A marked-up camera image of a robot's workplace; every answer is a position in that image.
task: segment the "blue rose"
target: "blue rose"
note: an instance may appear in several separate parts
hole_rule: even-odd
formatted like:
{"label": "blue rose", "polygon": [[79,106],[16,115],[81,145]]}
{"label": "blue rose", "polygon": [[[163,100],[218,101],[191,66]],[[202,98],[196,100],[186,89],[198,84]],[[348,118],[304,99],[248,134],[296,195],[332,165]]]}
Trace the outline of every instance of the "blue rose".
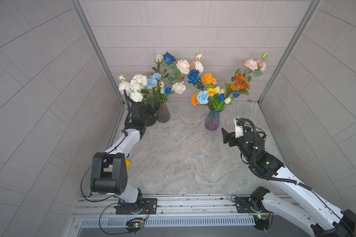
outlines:
{"label": "blue rose", "polygon": [[187,78],[190,84],[196,85],[200,79],[200,73],[197,70],[191,70]]}
{"label": "blue rose", "polygon": [[165,93],[166,93],[166,94],[170,94],[170,92],[171,92],[171,88],[170,88],[170,87],[168,87],[168,88],[165,89]]}
{"label": "blue rose", "polygon": [[225,99],[224,94],[219,95],[219,100],[220,101],[224,101],[224,99]]}
{"label": "blue rose", "polygon": [[166,52],[166,54],[164,55],[164,60],[167,64],[172,64],[173,62],[175,62],[174,56],[169,54],[168,52]]}

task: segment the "yellow object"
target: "yellow object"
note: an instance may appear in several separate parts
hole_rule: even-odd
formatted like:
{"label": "yellow object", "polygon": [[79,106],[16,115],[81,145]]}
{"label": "yellow object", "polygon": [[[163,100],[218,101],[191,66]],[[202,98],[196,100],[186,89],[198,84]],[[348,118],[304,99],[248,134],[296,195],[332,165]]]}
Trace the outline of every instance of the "yellow object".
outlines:
{"label": "yellow object", "polygon": [[132,163],[127,159],[125,159],[125,164],[127,165],[127,168],[132,165]]}

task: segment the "black base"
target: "black base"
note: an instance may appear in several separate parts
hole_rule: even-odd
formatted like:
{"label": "black base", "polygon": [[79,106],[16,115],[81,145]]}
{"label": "black base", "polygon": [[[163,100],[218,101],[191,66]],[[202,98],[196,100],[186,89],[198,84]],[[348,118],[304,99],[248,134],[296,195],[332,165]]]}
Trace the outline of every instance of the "black base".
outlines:
{"label": "black base", "polygon": [[[156,214],[157,211],[157,198],[144,198],[142,200],[142,205],[146,206],[147,209],[149,209],[149,214]],[[138,213],[138,215],[145,215],[147,214],[147,211],[143,208],[141,209],[141,211]],[[120,209],[116,209],[116,215],[133,215],[132,212],[130,212],[129,210],[120,210]]]}

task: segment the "black cable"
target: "black cable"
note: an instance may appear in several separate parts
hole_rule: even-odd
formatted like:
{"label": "black cable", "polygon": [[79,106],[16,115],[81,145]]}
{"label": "black cable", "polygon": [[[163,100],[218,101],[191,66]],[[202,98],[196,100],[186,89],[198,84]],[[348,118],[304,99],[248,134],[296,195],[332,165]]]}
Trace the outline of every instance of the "black cable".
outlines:
{"label": "black cable", "polygon": [[115,234],[115,233],[108,233],[108,232],[105,232],[105,231],[103,230],[103,228],[102,228],[102,226],[101,226],[101,224],[100,224],[100,218],[102,218],[103,212],[104,212],[109,206],[111,206],[111,205],[113,205],[113,204],[117,204],[117,202],[114,202],[114,203],[109,204],[107,207],[105,207],[105,209],[102,211],[102,213],[100,213],[100,216],[99,216],[99,227],[100,227],[100,230],[102,230],[104,233],[110,234],[110,235],[128,234],[128,232],[116,233],[116,234]]}

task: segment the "white rose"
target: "white rose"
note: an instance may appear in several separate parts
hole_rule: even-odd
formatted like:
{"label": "white rose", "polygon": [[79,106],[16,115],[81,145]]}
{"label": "white rose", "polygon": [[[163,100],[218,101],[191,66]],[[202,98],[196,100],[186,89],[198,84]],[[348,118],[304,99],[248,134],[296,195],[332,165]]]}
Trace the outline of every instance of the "white rose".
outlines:
{"label": "white rose", "polygon": [[178,94],[181,94],[184,92],[186,89],[186,86],[183,84],[183,82],[180,83],[175,83],[172,87],[171,90],[174,92],[177,92]]}
{"label": "white rose", "polygon": [[231,102],[231,98],[230,97],[228,97],[228,98],[226,98],[225,100],[224,100],[224,103],[226,103],[226,104],[229,104],[230,102]]}
{"label": "white rose", "polygon": [[186,60],[179,60],[177,62],[177,68],[181,71],[183,74],[189,74],[190,73],[190,64]]}
{"label": "white rose", "polygon": [[156,63],[161,63],[163,59],[164,59],[164,56],[162,54],[156,55]]}
{"label": "white rose", "polygon": [[197,61],[193,62],[192,64],[194,65],[195,69],[199,71],[199,73],[203,72],[203,65],[201,62],[199,62],[197,60]]}
{"label": "white rose", "polygon": [[124,77],[124,75],[120,75],[120,76],[118,76],[117,78],[119,78],[119,79],[120,79],[120,81],[125,81],[125,77]]}
{"label": "white rose", "polygon": [[133,80],[136,80],[138,83],[142,85],[142,87],[146,87],[148,84],[148,77],[144,76],[142,74],[136,74],[132,78]]}
{"label": "white rose", "polygon": [[141,92],[138,92],[138,91],[132,92],[132,93],[131,93],[131,99],[132,99],[134,102],[141,102],[142,99],[143,99],[142,93],[141,93]]}
{"label": "white rose", "polygon": [[138,83],[137,81],[135,81],[135,80],[131,80],[131,83],[130,83],[130,88],[131,88],[131,90],[133,90],[133,91],[140,91],[141,89],[143,89],[144,87],[140,84],[140,83]]}
{"label": "white rose", "polygon": [[119,91],[124,94],[124,90],[127,92],[127,96],[131,93],[131,84],[127,81],[122,81],[119,84]]}

